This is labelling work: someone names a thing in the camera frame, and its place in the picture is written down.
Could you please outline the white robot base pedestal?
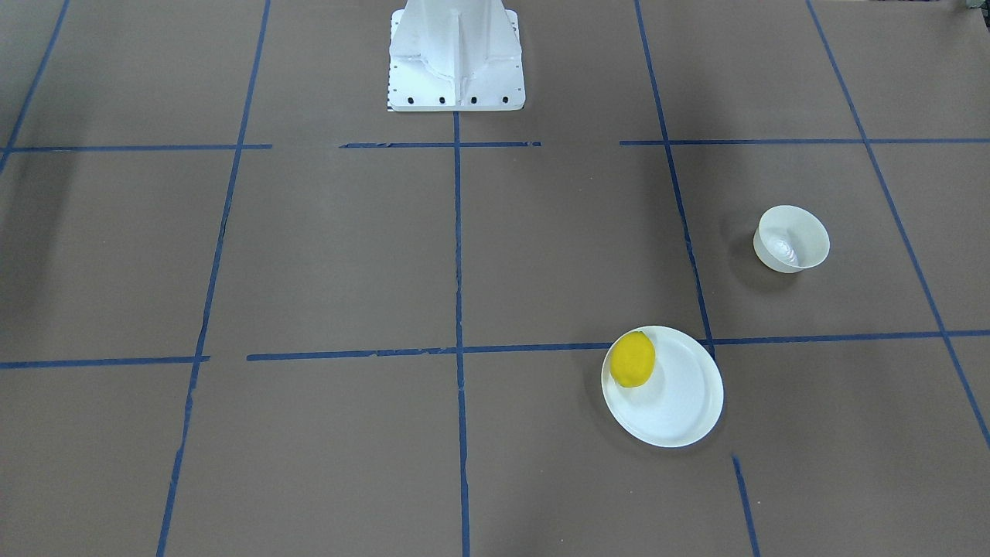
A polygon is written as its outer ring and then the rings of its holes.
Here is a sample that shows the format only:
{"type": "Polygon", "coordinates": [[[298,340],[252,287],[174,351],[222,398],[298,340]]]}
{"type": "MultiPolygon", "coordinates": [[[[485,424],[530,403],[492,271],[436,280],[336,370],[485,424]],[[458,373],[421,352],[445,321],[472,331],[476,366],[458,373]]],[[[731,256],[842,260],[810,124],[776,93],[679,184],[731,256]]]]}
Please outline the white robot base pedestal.
{"type": "Polygon", "coordinates": [[[520,22],[501,1],[408,1],[390,20],[387,108],[517,111],[526,104],[520,22]]]}

